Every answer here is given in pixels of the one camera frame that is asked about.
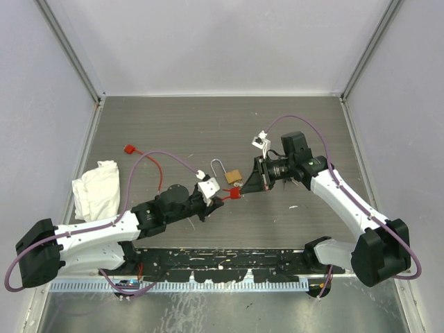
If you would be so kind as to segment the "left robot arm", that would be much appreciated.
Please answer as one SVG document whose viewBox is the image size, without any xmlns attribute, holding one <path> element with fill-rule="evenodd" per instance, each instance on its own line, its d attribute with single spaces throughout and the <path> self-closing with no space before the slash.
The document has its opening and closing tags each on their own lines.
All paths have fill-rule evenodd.
<svg viewBox="0 0 444 333">
<path fill-rule="evenodd" d="M 220 187 L 199 182 L 189 192 L 171 185 L 153 200 L 134 206 L 119 216 L 73 225 L 54 225 L 42 219 L 17 242 L 16 253 L 22 286 L 38 287 L 60 273 L 87 273 L 97 268 L 133 274 L 139 258 L 132 241 L 164 232 L 171 223 L 197 216 L 204 221 L 224 202 Z"/>
</svg>

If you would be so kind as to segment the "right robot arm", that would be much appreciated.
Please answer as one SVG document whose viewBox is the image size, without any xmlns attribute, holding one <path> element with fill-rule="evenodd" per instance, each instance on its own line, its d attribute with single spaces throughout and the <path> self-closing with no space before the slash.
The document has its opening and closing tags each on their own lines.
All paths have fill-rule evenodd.
<svg viewBox="0 0 444 333">
<path fill-rule="evenodd" d="M 333 265 L 353 271 L 363 284 L 373 287 L 411 267 L 409 229 L 403 220 L 388 219 L 360 198 L 326 157 L 313 156 L 303 133 L 285 134 L 281 142 L 284 153 L 272 159 L 267 134 L 254 137 L 252 144 L 262 154 L 255 157 L 241 194 L 270 191 L 278 180 L 295 180 L 324 200 L 355 238 L 353 243 L 344 243 L 321 237 L 305 244 L 308 271 L 320 273 Z"/>
</svg>

